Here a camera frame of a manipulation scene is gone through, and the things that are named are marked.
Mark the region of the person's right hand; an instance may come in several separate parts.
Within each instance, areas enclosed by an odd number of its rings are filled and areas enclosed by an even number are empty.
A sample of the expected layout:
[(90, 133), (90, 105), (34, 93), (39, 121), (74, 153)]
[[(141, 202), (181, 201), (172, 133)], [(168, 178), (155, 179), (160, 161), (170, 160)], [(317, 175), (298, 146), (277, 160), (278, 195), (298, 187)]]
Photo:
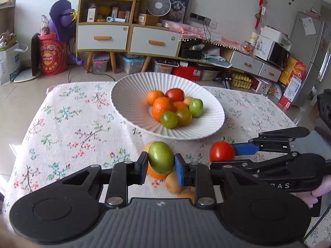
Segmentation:
[(318, 202), (318, 197), (321, 197), (331, 191), (331, 176), (323, 177), (321, 185), (313, 191), (292, 193), (292, 195), (300, 198), (311, 209)]

